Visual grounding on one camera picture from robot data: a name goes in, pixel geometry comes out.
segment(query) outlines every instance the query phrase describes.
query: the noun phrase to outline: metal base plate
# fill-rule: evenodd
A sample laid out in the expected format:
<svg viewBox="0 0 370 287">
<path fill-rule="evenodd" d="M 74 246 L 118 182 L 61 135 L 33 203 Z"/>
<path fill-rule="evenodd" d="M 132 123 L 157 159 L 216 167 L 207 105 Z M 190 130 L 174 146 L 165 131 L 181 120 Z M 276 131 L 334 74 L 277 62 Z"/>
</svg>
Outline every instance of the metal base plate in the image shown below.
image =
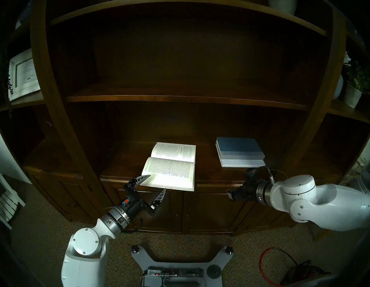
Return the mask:
<svg viewBox="0 0 370 287">
<path fill-rule="evenodd" d="M 131 252 L 132 257 L 135 261 L 139 264 L 140 268 L 143 272 L 145 272 L 150 266 L 156 267 L 163 267 L 168 269 L 193 269 L 193 268 L 201 268 L 204 270 L 204 277 L 191 277 L 191 278 L 176 278 L 170 277 L 170 283 L 186 283 L 191 282 L 198 282 L 201 287 L 222 287 L 222 276 L 212 279 L 207 274 L 207 269 L 211 265 L 217 265 L 221 268 L 221 270 L 226 266 L 229 260 L 233 257 L 232 248 L 224 246 L 221 250 L 217 253 L 215 258 L 213 258 L 210 262 L 204 263 L 171 263 L 171 262 L 156 262 L 154 261 L 145 249 L 141 246 L 135 245 L 132 247 Z M 162 284 L 162 278 L 158 277 L 144 277 L 142 281 L 142 287 L 159 287 Z"/>
</svg>

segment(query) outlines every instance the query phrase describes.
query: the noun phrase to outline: gray carpet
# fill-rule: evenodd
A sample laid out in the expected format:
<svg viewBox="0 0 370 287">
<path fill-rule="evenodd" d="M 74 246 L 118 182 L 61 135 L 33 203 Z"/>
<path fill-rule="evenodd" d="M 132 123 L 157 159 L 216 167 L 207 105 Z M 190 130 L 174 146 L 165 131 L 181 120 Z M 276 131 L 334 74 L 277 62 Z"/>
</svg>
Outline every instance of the gray carpet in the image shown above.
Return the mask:
<svg viewBox="0 0 370 287">
<path fill-rule="evenodd" d="M 67 221 L 32 185 L 8 177 L 7 180 L 26 203 L 25 207 L 19 206 L 10 222 L 12 248 L 45 286 L 62 286 L 61 267 L 68 241 L 85 224 Z M 322 230 L 302 223 L 293 228 L 246 233 L 238 237 L 122 234 L 110 241 L 106 285 L 140 286 L 141 269 L 130 254 L 133 244 L 144 246 L 156 261 L 180 262 L 208 261 L 221 246 L 232 246 L 235 253 L 223 270 L 223 285 L 271 286 L 263 279 L 258 267 L 259 257 L 268 247 L 286 250 L 299 263 L 311 259 L 313 265 L 338 273 L 363 235 L 363 230 L 331 232 L 323 239 L 313 241 L 312 232 L 319 234 Z M 266 276 L 279 283 L 293 265 L 284 254 L 273 250 L 266 254 L 262 266 Z"/>
</svg>

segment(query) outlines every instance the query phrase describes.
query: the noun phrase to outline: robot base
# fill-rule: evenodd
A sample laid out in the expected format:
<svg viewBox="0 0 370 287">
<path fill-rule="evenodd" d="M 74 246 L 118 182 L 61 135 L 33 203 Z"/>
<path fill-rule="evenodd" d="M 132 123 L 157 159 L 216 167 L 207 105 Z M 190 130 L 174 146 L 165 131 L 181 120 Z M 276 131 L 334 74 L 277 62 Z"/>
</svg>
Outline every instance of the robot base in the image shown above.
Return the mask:
<svg viewBox="0 0 370 287">
<path fill-rule="evenodd" d="M 164 276 L 163 287 L 222 287 L 221 271 L 233 257 L 233 249 L 231 247 L 224 246 L 217 253 L 215 258 L 210 262 L 204 263 L 170 263 L 170 262 L 156 262 L 154 261 L 145 249 L 141 246 L 134 245 L 131 249 L 131 255 L 135 261 L 139 264 L 143 272 L 151 273 L 151 269 L 154 267 L 158 269 L 181 269 L 181 270 L 202 270 L 203 277 L 191 277 L 188 274 L 187 277 L 177 276 Z M 146 276 L 143 278 L 142 287 L 158 287 L 162 284 L 162 277 L 158 276 Z"/>
</svg>

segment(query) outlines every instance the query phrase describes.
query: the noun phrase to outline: open book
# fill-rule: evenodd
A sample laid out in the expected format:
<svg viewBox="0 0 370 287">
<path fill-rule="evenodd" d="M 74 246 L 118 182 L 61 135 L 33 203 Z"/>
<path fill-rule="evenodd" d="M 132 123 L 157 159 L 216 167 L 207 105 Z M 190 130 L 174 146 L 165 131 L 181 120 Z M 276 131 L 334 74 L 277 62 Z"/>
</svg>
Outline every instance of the open book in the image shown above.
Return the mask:
<svg viewBox="0 0 370 287">
<path fill-rule="evenodd" d="M 194 191 L 195 148 L 189 144 L 156 143 L 142 176 L 142 186 Z"/>
</svg>

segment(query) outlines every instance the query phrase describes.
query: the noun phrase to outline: white cable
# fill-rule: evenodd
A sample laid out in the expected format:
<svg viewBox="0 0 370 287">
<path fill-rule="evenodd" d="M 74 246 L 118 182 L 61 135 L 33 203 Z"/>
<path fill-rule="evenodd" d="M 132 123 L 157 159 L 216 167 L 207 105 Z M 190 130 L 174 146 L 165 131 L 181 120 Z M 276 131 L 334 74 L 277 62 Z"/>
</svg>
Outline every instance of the white cable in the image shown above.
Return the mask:
<svg viewBox="0 0 370 287">
<path fill-rule="evenodd" d="M 281 170 L 278 170 L 278 169 L 270 169 L 270 170 L 279 171 L 279 172 L 281 172 L 282 174 L 284 174 L 286 176 L 286 179 L 288 179 L 287 175 L 284 172 L 282 172 Z"/>
<path fill-rule="evenodd" d="M 145 275 L 145 276 L 140 277 L 140 281 L 144 277 L 162 277 L 162 276 L 175 276 L 175 277 L 177 277 L 177 275 Z"/>
</svg>

